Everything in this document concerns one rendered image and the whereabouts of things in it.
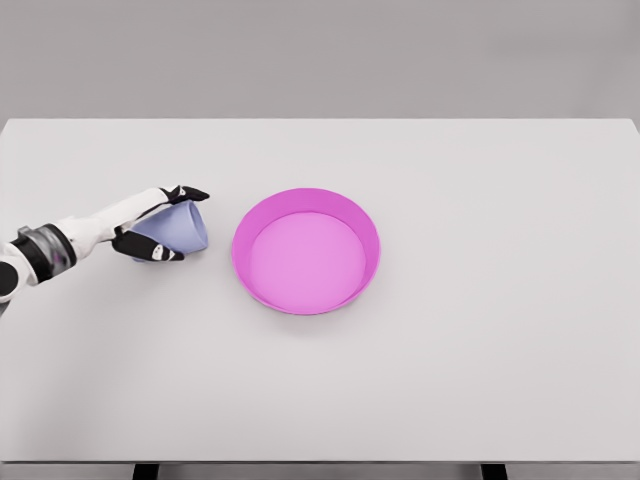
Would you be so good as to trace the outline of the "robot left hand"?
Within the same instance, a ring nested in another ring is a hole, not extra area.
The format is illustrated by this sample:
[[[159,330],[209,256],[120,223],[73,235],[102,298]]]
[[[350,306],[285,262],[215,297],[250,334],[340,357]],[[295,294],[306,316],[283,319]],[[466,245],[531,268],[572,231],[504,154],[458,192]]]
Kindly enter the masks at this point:
[[[147,236],[133,232],[131,228],[141,220],[172,205],[184,201],[197,204],[208,198],[208,193],[189,186],[177,185],[171,189],[153,187],[118,201],[89,217],[96,216],[104,220],[108,226],[119,229],[115,238],[103,242],[109,243],[118,253],[138,261],[181,261],[185,254],[175,252]]]

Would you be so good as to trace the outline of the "light purple cup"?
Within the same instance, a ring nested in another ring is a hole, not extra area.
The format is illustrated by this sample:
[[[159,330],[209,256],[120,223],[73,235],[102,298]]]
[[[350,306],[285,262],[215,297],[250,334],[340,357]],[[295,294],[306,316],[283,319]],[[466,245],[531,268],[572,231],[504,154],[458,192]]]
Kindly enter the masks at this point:
[[[185,255],[208,247],[208,233],[193,201],[167,207],[136,223],[131,230]]]

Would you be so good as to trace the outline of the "pink round plate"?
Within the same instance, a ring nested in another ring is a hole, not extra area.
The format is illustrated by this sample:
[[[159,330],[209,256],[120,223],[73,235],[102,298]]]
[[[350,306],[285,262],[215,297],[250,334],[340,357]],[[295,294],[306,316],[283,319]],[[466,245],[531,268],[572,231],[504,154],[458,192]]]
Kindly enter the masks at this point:
[[[239,282],[255,300],[319,315],[358,298],[382,254],[378,229],[356,202],[319,188],[275,193],[242,218],[231,244]]]

